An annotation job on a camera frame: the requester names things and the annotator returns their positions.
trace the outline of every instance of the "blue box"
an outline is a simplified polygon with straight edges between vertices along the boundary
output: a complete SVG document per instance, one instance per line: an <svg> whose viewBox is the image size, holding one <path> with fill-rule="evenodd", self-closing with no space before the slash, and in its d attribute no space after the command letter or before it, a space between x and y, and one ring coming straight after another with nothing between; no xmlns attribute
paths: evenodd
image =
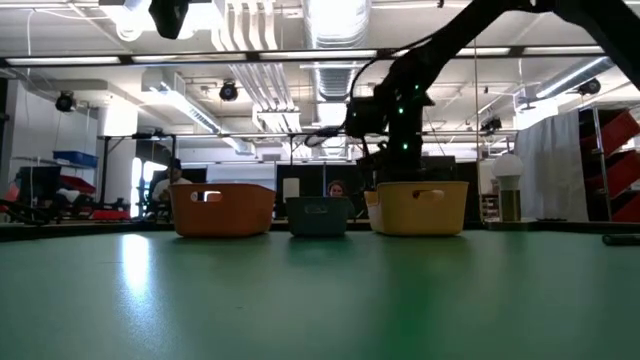
<svg viewBox="0 0 640 360"><path fill-rule="evenodd" d="M66 160L73 165L86 166L92 169L98 167L97 156L85 154L80 151L54 151L53 158Z"/></svg>

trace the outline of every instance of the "robotic arm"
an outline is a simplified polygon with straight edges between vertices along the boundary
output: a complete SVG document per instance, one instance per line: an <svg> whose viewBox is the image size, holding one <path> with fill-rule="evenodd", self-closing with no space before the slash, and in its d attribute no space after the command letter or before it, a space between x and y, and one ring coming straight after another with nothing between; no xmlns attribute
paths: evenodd
<svg viewBox="0 0 640 360"><path fill-rule="evenodd" d="M500 15L513 10L553 12L584 28L640 89L640 52L628 41L629 29L640 29L640 19L623 0L538 0L535 5L531 0L474 0L428 42L394 61L374 88L373 98L352 98L347 135L381 134L389 125L386 148L359 160L359 165L378 173L377 182L421 180L422 108L433 105L426 90L450 59Z"/></svg>

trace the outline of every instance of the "white curtain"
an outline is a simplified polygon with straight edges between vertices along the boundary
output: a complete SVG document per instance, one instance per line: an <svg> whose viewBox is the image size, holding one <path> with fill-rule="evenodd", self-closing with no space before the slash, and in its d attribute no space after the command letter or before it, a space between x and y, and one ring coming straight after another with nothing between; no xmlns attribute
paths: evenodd
<svg viewBox="0 0 640 360"><path fill-rule="evenodd" d="M522 216L589 221L582 176L578 111L549 117L518 132Z"/></svg>

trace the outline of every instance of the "table surface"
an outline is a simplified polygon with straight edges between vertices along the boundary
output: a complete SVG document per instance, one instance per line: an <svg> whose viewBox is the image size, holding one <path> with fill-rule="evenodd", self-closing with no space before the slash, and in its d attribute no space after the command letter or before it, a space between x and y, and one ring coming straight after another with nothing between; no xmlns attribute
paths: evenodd
<svg viewBox="0 0 640 360"><path fill-rule="evenodd" d="M598 235L0 244L2 359L638 359L640 248Z"/></svg>

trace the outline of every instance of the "yellow basket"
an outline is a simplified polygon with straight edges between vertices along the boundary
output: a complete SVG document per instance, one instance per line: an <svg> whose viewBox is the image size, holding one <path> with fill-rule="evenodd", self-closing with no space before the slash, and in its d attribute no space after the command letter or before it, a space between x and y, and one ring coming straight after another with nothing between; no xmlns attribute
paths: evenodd
<svg viewBox="0 0 640 360"><path fill-rule="evenodd" d="M374 231L387 235L455 235L462 231L466 182L384 183L365 192Z"/></svg>

